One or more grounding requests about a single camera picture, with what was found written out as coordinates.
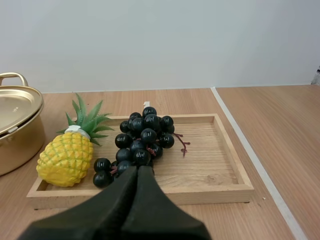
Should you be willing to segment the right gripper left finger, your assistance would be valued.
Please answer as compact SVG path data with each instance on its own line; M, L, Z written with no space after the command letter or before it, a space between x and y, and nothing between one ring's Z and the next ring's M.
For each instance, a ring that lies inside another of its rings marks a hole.
M129 167L114 183L89 200L32 222L20 240L113 240L132 206L138 170Z

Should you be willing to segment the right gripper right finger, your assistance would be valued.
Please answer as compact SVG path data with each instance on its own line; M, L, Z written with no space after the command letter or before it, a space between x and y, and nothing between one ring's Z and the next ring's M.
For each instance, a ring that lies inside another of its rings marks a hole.
M210 240L203 222L177 207L161 190L149 166L137 172L137 187L121 227L123 240Z

